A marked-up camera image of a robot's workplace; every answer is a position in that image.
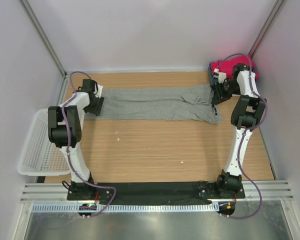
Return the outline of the aluminium rail frame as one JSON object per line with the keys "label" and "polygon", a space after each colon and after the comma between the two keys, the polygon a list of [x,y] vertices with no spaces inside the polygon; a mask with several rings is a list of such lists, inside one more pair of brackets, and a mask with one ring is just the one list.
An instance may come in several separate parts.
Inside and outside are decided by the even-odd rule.
{"label": "aluminium rail frame", "polygon": [[[243,181],[246,199],[257,201],[259,194],[249,181]],[[263,201],[293,201],[291,188],[286,180],[257,180]],[[21,202],[60,202],[65,201],[68,191],[59,183],[27,183],[22,191]]]}

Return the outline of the right aluminium corner post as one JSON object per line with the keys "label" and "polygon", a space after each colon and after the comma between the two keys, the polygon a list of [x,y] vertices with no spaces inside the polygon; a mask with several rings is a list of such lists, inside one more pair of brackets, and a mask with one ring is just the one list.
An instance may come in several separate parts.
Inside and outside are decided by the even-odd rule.
{"label": "right aluminium corner post", "polygon": [[273,23],[275,22],[276,18],[280,14],[281,10],[283,9],[287,0],[276,0],[274,2],[273,7],[271,8],[269,14],[267,15],[260,31],[258,32],[256,39],[254,40],[250,50],[249,55],[254,58],[256,55],[259,47],[261,46],[263,40],[266,38],[267,33],[270,31]]}

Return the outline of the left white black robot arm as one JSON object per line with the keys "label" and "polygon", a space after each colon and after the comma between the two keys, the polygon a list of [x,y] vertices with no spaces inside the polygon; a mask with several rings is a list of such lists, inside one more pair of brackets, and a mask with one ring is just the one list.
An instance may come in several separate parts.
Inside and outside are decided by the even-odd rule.
{"label": "left white black robot arm", "polygon": [[85,114],[98,117],[104,97],[103,86],[93,79],[83,79],[82,86],[63,104],[47,110],[48,139],[63,153],[71,174],[71,190],[78,191],[85,200],[96,194],[91,171],[86,166],[81,140]]}

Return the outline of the white plastic basket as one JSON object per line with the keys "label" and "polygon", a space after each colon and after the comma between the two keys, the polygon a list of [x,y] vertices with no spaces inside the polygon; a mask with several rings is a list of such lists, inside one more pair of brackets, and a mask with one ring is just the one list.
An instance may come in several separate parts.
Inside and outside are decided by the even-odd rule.
{"label": "white plastic basket", "polygon": [[48,137],[48,110],[40,109],[26,137],[17,166],[24,176],[62,176],[70,173],[65,156]]}

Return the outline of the left aluminium corner post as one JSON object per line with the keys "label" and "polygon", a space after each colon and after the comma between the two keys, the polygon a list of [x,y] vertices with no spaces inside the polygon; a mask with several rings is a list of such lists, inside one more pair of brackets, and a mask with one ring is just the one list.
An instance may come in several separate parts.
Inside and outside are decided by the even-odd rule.
{"label": "left aluminium corner post", "polygon": [[58,71],[61,73],[61,76],[65,78],[67,76],[67,72],[65,71],[60,59],[57,56],[51,42],[49,41],[39,19],[37,18],[33,8],[31,7],[28,0],[19,0],[19,3],[23,7],[27,17],[29,18],[31,24],[33,25],[35,31],[37,32],[39,38],[41,39],[44,47],[46,48],[48,54],[52,58],[54,64],[56,65]]}

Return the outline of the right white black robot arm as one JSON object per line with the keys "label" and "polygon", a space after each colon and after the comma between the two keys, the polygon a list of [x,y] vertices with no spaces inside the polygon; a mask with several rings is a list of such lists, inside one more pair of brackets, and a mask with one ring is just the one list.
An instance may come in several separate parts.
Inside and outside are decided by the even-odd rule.
{"label": "right white black robot arm", "polygon": [[218,80],[211,86],[213,106],[229,100],[234,94],[240,94],[230,118],[234,127],[232,147],[215,185],[215,192],[221,198],[231,198],[243,191],[246,150],[266,110],[266,103],[257,90],[255,76],[253,67],[238,63],[232,69],[232,78]]}

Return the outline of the folded pink t shirt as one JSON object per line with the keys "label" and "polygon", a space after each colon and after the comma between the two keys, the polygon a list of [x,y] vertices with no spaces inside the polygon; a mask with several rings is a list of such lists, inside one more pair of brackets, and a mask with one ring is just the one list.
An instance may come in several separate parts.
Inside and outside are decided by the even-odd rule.
{"label": "folded pink t shirt", "polygon": [[225,60],[225,61],[222,61],[222,60],[213,61],[210,63],[210,69],[212,72],[214,72],[215,69],[219,69],[220,72],[226,73],[226,77],[228,79],[232,79],[233,78],[233,75],[232,75],[233,67],[237,64],[245,64],[246,66],[249,66],[250,62],[248,59],[250,59],[250,61],[252,63],[252,67],[253,67],[252,71],[255,73],[255,78],[258,79],[260,76],[256,70],[256,64],[252,61],[250,55],[237,56],[232,59]]}

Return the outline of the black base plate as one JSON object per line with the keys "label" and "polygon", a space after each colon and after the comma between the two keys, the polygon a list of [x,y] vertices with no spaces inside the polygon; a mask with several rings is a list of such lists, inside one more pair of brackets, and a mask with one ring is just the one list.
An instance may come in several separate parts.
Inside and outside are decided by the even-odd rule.
{"label": "black base plate", "polygon": [[98,187],[84,182],[62,181],[67,200],[82,201],[81,215],[109,212],[118,208],[165,208],[211,205],[214,200],[229,201],[227,207],[217,207],[223,214],[232,215],[236,201],[244,199],[243,185],[222,186],[214,181],[186,182],[119,182],[102,183]]}

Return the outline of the aluminium corner post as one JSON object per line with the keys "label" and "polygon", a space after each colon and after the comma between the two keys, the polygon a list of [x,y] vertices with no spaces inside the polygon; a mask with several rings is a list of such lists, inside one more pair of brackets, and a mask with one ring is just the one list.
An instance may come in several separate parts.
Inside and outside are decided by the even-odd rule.
{"label": "aluminium corner post", "polygon": [[23,7],[27,17],[29,18],[31,24],[33,25],[35,31],[37,32],[39,38],[41,39],[44,47],[46,48],[48,54],[52,58],[54,64],[56,65],[58,71],[61,73],[61,76],[65,78],[67,76],[67,72],[65,71],[60,59],[57,56],[51,42],[49,41],[39,19],[37,18],[33,8],[31,7],[28,0],[19,0],[19,3]]}
{"label": "aluminium corner post", "polygon": [[250,50],[249,55],[254,58],[256,55],[259,47],[261,46],[263,40],[266,38],[267,33],[270,31],[273,23],[275,22],[276,18],[280,14],[281,10],[283,9],[287,0],[276,0],[274,2],[273,7],[271,8],[269,14],[267,15],[260,31],[258,32],[256,39],[254,40]]}

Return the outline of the folded blue grey t shirt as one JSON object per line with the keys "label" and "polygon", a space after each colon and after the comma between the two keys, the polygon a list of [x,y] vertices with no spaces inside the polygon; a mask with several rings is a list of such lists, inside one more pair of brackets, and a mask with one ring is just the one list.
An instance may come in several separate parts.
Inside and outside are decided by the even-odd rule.
{"label": "folded blue grey t shirt", "polygon": [[210,68],[208,69],[208,78],[211,87],[219,82],[218,77],[215,77],[214,72]]}

